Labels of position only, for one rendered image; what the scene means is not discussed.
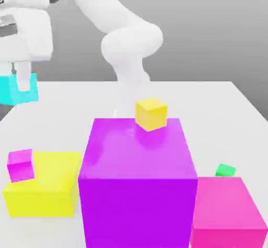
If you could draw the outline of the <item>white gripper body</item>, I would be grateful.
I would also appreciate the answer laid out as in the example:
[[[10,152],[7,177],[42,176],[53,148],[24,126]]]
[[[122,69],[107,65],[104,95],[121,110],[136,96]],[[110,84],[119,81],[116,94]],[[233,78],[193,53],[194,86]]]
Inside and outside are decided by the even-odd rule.
[[[53,53],[52,27],[45,10],[33,8],[0,9],[0,19],[12,17],[16,29],[0,36],[0,62],[46,61]],[[0,22],[0,34],[3,26]]]

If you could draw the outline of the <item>small cyan cube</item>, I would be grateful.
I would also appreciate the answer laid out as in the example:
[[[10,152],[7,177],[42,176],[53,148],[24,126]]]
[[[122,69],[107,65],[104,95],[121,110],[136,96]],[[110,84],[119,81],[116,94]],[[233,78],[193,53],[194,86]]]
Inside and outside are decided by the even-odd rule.
[[[0,76],[0,104],[15,106],[39,100],[37,87],[37,74],[30,77],[30,90],[19,91],[16,74]]]

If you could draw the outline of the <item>small magenta cube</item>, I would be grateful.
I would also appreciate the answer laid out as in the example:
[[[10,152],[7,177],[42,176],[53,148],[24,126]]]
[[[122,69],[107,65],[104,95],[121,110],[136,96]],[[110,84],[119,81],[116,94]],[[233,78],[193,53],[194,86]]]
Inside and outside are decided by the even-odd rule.
[[[32,149],[9,152],[7,169],[11,182],[35,178],[35,161]]]

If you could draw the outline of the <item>small yellow cube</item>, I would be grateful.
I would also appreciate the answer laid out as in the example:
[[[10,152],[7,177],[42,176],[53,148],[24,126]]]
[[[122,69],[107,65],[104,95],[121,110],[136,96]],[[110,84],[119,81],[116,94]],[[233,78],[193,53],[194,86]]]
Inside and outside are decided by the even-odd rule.
[[[168,106],[157,98],[136,102],[136,123],[150,132],[167,125]]]

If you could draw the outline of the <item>small green cube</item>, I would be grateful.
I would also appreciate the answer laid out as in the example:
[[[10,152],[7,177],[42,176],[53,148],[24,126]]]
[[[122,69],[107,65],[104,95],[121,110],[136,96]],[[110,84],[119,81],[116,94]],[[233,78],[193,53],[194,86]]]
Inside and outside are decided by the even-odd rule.
[[[216,170],[215,176],[216,177],[219,177],[219,176],[233,177],[235,175],[235,172],[236,172],[236,167],[220,163]]]

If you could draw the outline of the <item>large yellow box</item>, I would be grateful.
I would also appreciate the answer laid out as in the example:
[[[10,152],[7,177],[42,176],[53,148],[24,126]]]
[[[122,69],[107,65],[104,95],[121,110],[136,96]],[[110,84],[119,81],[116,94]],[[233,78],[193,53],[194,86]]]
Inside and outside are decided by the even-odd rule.
[[[35,178],[8,182],[3,195],[9,216],[72,217],[79,198],[79,152],[34,152]]]

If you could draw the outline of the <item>large purple box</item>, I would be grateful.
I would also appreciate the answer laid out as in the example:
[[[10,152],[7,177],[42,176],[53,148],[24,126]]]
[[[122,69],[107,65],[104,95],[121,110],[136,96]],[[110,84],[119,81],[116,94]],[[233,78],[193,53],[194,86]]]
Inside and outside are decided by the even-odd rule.
[[[178,118],[96,118],[78,181],[86,248],[188,248],[197,173]]]

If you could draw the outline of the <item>large pink box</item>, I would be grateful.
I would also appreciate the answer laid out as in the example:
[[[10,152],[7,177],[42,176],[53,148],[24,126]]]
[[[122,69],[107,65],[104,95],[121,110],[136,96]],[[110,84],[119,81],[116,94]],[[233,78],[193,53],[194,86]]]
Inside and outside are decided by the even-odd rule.
[[[191,248],[262,248],[267,233],[240,177],[199,177]]]

